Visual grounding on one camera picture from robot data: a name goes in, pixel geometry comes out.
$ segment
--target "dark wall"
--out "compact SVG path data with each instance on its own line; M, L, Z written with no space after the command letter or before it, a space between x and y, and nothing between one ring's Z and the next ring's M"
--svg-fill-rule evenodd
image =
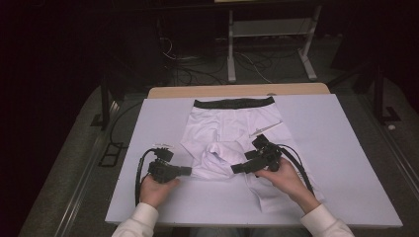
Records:
M418 10L410 0L360 2L332 66L350 70L368 59L378 63L419 113Z
M77 4L2 1L2 235L16 236L83 103L96 88Z

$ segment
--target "wooden table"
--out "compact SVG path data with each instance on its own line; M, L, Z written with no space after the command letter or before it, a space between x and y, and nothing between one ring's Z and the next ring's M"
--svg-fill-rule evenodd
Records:
M330 91L323 83L155 87L150 90L148 99L313 94L330 94Z

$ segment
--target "shirt cuff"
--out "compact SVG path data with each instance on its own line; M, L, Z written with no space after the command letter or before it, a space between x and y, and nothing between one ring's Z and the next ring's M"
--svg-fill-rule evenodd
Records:
M337 219L321 204L301 219L301 223L312 234L316 235L332 226Z
M158 218L158 211L153 206L140 202L131 218L153 229Z

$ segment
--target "black bracket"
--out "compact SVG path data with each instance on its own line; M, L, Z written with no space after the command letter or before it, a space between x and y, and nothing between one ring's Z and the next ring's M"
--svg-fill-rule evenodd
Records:
M106 76L101 80L101 96L102 96L102 120L99 120L101 115L95 115L90 123L90 126L101 126L102 130L105 130L107 127L109 120L110 120L110 112L109 112L109 94L108 94L108 80Z
M384 88L384 77L382 72L377 66L377 77L374 87L374 115L381 125L385 125L386 121L400 121L400 117L393 107L386 107L389 116L383 115L382 100L383 100L383 89Z
M100 167L115 167L120 158L121 151L124 148L123 142L108 143L105 154L102 156L98 166Z

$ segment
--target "wrist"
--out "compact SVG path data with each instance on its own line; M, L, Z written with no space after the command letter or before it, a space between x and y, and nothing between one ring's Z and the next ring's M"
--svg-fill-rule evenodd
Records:
M298 192L296 195L290 195L290 198L301 207L305 214L320 206L320 201L307 189Z

